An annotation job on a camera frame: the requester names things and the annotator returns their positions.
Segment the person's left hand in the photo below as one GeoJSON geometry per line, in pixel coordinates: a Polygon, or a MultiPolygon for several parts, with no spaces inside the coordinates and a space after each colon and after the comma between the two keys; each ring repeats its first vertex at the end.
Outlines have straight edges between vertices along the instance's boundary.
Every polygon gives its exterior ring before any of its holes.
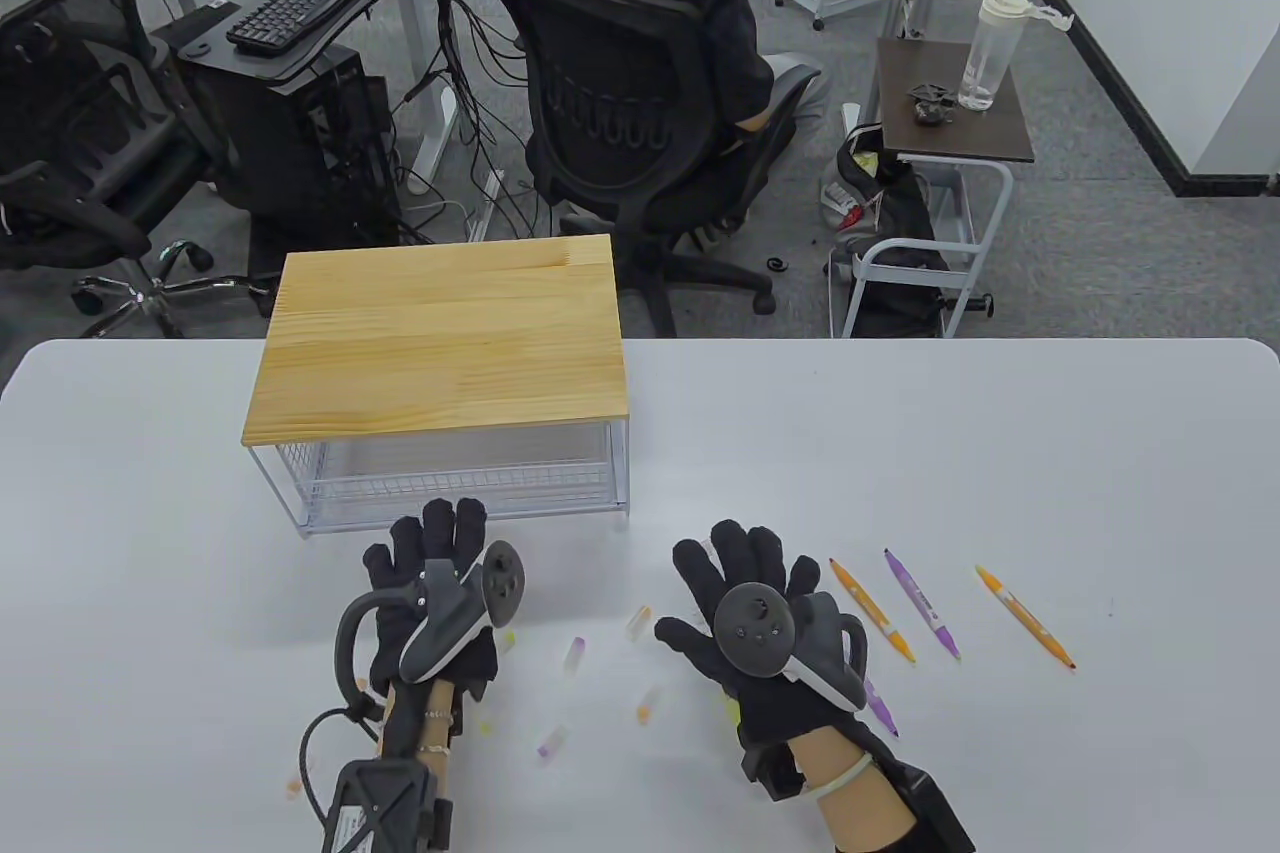
{"type": "MultiPolygon", "coordinates": [[[[434,498],[422,507],[421,517],[403,516],[389,532],[390,546],[375,543],[364,553],[364,565],[374,590],[399,588],[419,578],[424,564],[431,558],[451,561],[458,574],[465,574],[480,557],[486,539],[486,510],[475,498],[434,498]]],[[[378,610],[378,652],[369,669],[371,688],[378,695],[389,695],[392,683],[399,678],[399,660],[404,644],[421,622],[422,615],[407,606],[385,606],[378,610]]],[[[457,690],[483,697],[483,686],[497,678],[498,654],[493,629],[483,628],[436,674],[436,680],[449,681],[457,690]]]]}

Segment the person's right hand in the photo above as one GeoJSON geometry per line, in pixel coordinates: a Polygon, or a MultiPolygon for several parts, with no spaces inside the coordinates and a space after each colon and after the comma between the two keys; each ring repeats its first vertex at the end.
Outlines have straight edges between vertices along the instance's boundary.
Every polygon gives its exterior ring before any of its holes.
{"type": "MultiPolygon", "coordinates": [[[[787,566],[781,538],[773,530],[764,526],[746,530],[731,519],[712,528],[710,542],[713,556],[695,539],[681,539],[672,549],[675,567],[708,624],[733,588],[765,585],[783,597],[801,635],[818,637],[829,661],[841,658],[847,671],[864,681],[865,629],[851,613],[840,611],[829,592],[820,590],[817,560],[799,555],[787,566]]],[[[891,757],[891,749],[856,716],[867,704],[863,688],[852,697],[852,707],[844,708],[804,680],[749,675],[730,662],[710,633],[678,617],[659,617],[654,635],[737,701],[746,748],[780,745],[832,727],[879,762],[891,757]]]]}

